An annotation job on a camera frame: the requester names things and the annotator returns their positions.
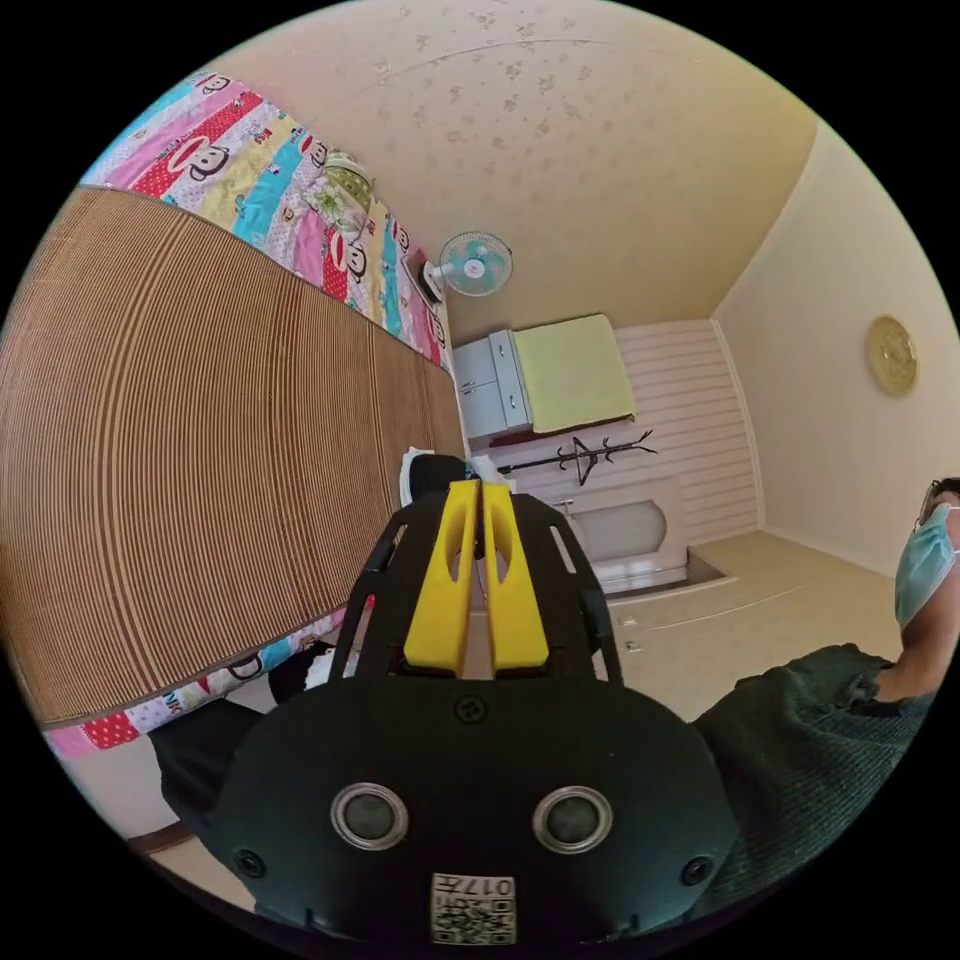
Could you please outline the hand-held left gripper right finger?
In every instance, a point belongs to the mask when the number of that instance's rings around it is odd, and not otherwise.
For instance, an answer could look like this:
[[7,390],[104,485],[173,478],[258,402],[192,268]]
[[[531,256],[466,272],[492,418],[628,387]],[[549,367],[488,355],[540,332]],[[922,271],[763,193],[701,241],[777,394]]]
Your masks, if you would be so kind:
[[549,648],[508,486],[482,484],[482,517],[492,667],[541,670]]

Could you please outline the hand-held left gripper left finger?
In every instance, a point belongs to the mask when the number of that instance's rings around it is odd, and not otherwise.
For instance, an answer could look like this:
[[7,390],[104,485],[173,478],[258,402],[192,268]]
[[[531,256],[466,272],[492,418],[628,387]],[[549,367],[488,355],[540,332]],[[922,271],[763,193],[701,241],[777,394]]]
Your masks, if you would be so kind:
[[468,637],[480,482],[452,483],[437,531],[403,655],[414,669],[460,669]]

